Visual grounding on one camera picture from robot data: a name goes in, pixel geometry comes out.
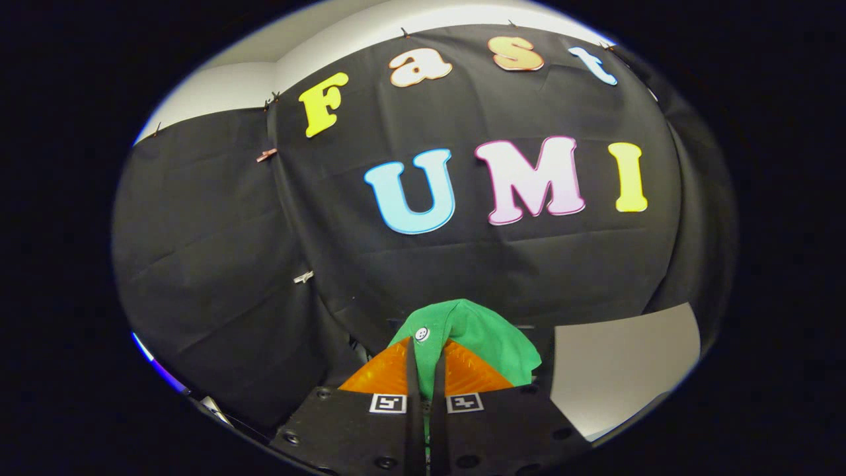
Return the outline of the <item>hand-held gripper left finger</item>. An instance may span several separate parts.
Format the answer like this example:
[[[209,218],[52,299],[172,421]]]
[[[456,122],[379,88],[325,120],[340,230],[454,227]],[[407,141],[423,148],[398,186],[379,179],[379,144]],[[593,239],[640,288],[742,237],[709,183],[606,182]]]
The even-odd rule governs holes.
[[[368,362],[394,392],[317,387],[270,443],[317,475],[425,475],[424,418],[414,344],[404,338]]]

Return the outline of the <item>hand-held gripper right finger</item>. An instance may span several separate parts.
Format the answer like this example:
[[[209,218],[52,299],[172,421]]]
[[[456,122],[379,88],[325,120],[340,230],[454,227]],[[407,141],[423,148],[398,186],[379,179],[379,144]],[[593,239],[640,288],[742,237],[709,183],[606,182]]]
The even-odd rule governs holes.
[[[544,475],[592,449],[537,385],[511,385],[454,340],[436,364],[430,434],[432,475]]]

